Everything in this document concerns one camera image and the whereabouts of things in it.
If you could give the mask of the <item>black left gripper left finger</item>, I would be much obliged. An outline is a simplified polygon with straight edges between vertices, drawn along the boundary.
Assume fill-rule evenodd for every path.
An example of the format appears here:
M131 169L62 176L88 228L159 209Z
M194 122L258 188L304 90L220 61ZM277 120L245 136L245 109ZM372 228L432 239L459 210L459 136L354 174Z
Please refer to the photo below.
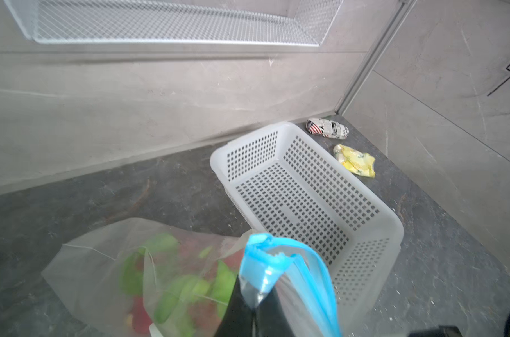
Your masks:
M253 310L246 304L241 292L240 280L237 278L228 303L228 308L214 336L252 337L253 329Z

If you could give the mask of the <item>clear zip-top bag blue seal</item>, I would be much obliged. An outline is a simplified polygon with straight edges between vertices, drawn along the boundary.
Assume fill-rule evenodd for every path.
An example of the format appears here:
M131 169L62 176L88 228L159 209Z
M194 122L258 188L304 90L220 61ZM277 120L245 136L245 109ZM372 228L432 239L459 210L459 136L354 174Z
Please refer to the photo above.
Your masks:
M341 335L322 257L269 233L128 218L63 244L42 275L76 319L111 336Z

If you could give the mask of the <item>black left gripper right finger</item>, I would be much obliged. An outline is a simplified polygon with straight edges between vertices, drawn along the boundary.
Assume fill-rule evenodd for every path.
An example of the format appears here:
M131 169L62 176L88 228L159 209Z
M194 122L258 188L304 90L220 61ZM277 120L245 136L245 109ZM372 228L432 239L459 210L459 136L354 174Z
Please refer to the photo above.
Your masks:
M253 336L294 337L276 290L272 290L254 311Z

